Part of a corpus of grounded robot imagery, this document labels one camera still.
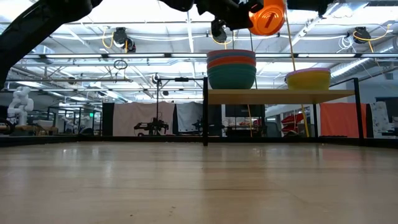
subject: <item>wooden shelf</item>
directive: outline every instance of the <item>wooden shelf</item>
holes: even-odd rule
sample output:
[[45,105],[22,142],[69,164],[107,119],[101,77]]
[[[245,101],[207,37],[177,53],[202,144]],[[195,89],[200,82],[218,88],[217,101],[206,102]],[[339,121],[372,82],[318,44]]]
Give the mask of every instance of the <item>wooden shelf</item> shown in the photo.
[[317,104],[354,95],[354,90],[209,90],[209,105]]

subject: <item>orange curtain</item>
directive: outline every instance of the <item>orange curtain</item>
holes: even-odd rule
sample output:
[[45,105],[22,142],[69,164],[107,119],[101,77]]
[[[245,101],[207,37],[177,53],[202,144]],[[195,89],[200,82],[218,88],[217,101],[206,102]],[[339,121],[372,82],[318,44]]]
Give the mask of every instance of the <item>orange curtain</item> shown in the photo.
[[[321,103],[321,135],[358,138],[355,103]],[[366,136],[366,104],[361,104],[362,124]]]

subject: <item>yellow bowl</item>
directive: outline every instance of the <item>yellow bowl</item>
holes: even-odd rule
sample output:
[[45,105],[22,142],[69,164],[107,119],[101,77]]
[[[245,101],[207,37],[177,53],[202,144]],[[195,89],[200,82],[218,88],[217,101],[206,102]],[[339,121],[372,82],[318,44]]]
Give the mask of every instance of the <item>yellow bowl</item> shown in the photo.
[[329,90],[330,70],[327,68],[308,68],[290,72],[286,76],[290,90]]

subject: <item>white robot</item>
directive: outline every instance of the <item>white robot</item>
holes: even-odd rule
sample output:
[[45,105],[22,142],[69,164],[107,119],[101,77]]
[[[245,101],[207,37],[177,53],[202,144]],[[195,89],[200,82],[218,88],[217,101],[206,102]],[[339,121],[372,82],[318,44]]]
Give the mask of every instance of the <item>white robot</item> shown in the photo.
[[[77,129],[78,129],[77,124],[79,123],[79,120],[76,119],[75,124],[73,124],[73,121],[70,120],[70,119],[68,119],[68,118],[66,118],[65,115],[62,116],[61,119],[64,120],[64,121],[66,122],[67,125],[70,125],[75,131],[77,131]],[[80,127],[85,126],[84,124],[85,124],[87,121],[89,121],[89,120],[90,120],[90,117],[89,117],[89,116],[82,117],[82,118],[80,119]]]
[[11,104],[8,106],[8,118],[12,124],[17,123],[18,115],[19,122],[18,125],[26,125],[27,123],[27,112],[33,111],[34,102],[29,98],[30,88],[29,87],[18,87],[17,91],[14,92]]

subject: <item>wooden floor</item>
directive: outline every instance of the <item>wooden floor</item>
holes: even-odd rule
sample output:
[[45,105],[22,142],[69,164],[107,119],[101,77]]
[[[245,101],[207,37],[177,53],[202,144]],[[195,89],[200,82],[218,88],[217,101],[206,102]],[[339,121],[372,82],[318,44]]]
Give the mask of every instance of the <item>wooden floor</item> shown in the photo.
[[0,223],[397,223],[398,151],[84,142],[0,148]]

